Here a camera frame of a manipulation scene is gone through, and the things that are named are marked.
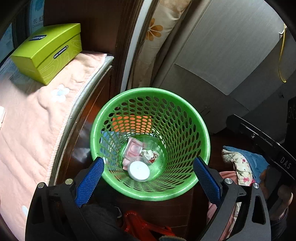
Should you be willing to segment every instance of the blue gripper pad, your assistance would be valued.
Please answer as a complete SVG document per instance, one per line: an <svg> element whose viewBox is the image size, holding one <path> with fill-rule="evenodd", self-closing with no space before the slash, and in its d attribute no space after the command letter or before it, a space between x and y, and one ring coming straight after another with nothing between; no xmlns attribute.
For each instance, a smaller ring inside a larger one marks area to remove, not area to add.
<svg viewBox="0 0 296 241"><path fill-rule="evenodd" d="M91 194L93 193L104 171L104 160L100 157L95 162L96 163L90 168L89 172L77 187L75 203L78 207L81 207L89 201L89 198L91 197Z"/></svg>
<svg viewBox="0 0 296 241"><path fill-rule="evenodd" d="M211 175L208 166L201 159L201 157L197 157L194 159L193 171L197 176L209 201L213 204L219 205L221 203L222 196L221 187L217 184L217 182Z"/></svg>

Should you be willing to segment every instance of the human hand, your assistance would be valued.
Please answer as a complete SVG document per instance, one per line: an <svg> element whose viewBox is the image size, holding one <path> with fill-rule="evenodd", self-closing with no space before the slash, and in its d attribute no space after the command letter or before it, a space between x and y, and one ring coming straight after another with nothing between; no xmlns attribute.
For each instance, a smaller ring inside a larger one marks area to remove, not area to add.
<svg viewBox="0 0 296 241"><path fill-rule="evenodd" d="M269 192L265 186L265 178L266 178L266 169L260 175L260 180L261 180L260 188L262 190L264 198L266 199L267 197L269 197ZM282 185L278 190L278 196L280 199L283 200L283 202L281 203L279 208L270 215L269 218L272 221L280 219L285 214L287 207L291 204L293 199L292 189L290 187Z"/></svg>

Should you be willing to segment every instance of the wooden cabinet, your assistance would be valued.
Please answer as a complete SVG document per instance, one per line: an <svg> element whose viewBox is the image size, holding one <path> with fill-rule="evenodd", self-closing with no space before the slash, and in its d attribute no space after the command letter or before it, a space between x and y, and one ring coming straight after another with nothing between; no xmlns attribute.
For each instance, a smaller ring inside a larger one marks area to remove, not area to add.
<svg viewBox="0 0 296 241"><path fill-rule="evenodd" d="M112 68L107 70L94 92L90 95L86 106L81 109L64 146L56 184L62 183L67 178L74 178L81 169L89 167L92 163L90 131L98 112L110 99L112 72Z"/></svg>

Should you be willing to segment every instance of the green box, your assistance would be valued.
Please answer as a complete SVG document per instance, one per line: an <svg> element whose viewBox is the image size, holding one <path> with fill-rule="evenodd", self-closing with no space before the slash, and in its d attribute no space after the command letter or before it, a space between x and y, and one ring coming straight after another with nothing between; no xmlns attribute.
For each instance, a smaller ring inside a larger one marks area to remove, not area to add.
<svg viewBox="0 0 296 241"><path fill-rule="evenodd" d="M27 38L10 56L19 71L45 85L82 51L80 23L46 26Z"/></svg>

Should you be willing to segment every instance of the pink fabric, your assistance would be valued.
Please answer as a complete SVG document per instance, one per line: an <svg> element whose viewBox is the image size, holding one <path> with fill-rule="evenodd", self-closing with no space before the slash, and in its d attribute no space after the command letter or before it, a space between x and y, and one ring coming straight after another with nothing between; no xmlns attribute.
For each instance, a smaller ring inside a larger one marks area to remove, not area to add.
<svg viewBox="0 0 296 241"><path fill-rule="evenodd" d="M227 172L220 172L220 175L223 178L231 178L236 184L238 182L238 178L237 178L237 174L235 171L227 171ZM207 212L207 223L210 221L210 219L212 218L212 216L214 215L215 211L217 209L217 206L215 204L212 204L209 202L209 210ZM231 224L233 223L233 217L234 217L234 209L232 211L232 214L228 220L228 223L224 229L223 234L221 235L219 241L224 240L228 234L229 234L229 228L231 226Z"/></svg>
<svg viewBox="0 0 296 241"><path fill-rule="evenodd" d="M48 184L73 105L106 54L80 53L44 86L8 59L0 69L0 213L19 241L39 182Z"/></svg>
<svg viewBox="0 0 296 241"><path fill-rule="evenodd" d="M251 186L253 183L255 183L255 182L256 182L256 180L255 180L255 179L252 179L252 182L251 182L250 186Z"/></svg>

